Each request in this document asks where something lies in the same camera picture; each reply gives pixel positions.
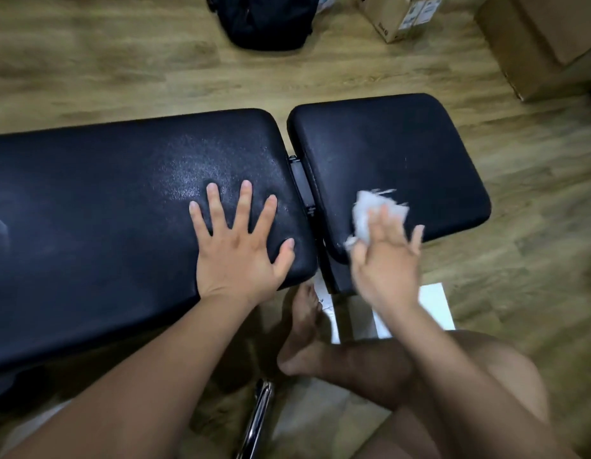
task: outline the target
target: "brown box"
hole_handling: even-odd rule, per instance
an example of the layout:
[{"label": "brown box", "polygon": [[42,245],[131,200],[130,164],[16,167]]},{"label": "brown box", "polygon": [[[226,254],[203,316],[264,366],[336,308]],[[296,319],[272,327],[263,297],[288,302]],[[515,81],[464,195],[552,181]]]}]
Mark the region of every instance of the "brown box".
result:
[{"label": "brown box", "polygon": [[487,0],[476,21],[523,101],[591,88],[591,0]]},{"label": "brown box", "polygon": [[442,0],[359,0],[359,7],[387,43],[421,28],[436,13]]}]

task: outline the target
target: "foot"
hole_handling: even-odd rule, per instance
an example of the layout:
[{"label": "foot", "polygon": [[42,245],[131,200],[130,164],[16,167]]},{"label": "foot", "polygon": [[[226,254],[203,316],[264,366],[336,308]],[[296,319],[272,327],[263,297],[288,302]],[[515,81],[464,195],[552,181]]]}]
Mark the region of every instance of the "foot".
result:
[{"label": "foot", "polygon": [[285,375],[306,375],[315,358],[315,344],[320,343],[317,318],[321,303],[310,282],[299,285],[293,299],[293,326],[278,353],[278,368]]}]

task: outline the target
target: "white wipe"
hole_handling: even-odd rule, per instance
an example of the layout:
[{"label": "white wipe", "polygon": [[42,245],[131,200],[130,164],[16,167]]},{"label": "white wipe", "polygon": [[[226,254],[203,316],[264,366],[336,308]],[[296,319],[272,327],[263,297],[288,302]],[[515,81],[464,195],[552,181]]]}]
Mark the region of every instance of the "white wipe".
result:
[{"label": "white wipe", "polygon": [[366,245],[370,242],[370,232],[368,228],[368,211],[370,208],[380,209],[381,206],[387,205],[389,207],[390,215],[397,215],[402,222],[406,220],[408,215],[408,206],[405,204],[397,204],[391,198],[383,196],[383,194],[391,193],[393,190],[386,192],[366,192],[364,190],[357,192],[357,201],[353,206],[353,224],[355,225],[355,235],[350,236],[344,242],[347,250],[357,242],[362,240]]}]

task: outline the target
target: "hand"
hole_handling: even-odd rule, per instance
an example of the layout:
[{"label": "hand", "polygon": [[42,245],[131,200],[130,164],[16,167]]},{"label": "hand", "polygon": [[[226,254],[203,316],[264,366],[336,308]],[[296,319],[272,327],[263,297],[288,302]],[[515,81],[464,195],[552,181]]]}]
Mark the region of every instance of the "hand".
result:
[{"label": "hand", "polygon": [[294,239],[283,242],[274,264],[270,262],[266,243],[276,215],[278,201],[271,195],[266,200],[255,230],[249,233],[249,216],[253,186],[242,182],[233,228],[225,222],[225,213],[216,184],[206,187],[213,235],[210,236],[200,206],[189,203],[189,213],[196,231],[200,254],[197,259],[197,289],[201,298],[216,295],[236,302],[245,301],[251,308],[269,299],[287,277],[295,254]]},{"label": "hand", "polygon": [[399,217],[388,208],[369,211],[370,244],[358,241],[351,250],[351,274],[361,297],[381,316],[390,308],[418,305],[423,226],[417,225],[408,243]]}]

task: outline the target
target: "black upholstery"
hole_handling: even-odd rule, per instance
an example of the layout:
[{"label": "black upholstery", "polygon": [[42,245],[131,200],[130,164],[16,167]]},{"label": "black upholstery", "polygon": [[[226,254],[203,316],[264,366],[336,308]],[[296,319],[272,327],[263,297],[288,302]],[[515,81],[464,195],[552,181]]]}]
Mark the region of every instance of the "black upholstery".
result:
[{"label": "black upholstery", "polygon": [[242,109],[0,136],[0,370],[41,362],[196,300],[188,214],[219,185],[233,221],[243,179],[268,250],[295,238],[285,286],[314,275],[314,239],[275,121]]},{"label": "black upholstery", "polygon": [[425,240],[485,222],[491,202],[450,117],[423,94],[350,99],[296,107],[287,122],[322,219],[325,245],[348,258],[359,190],[389,190],[410,212],[406,230]]}]

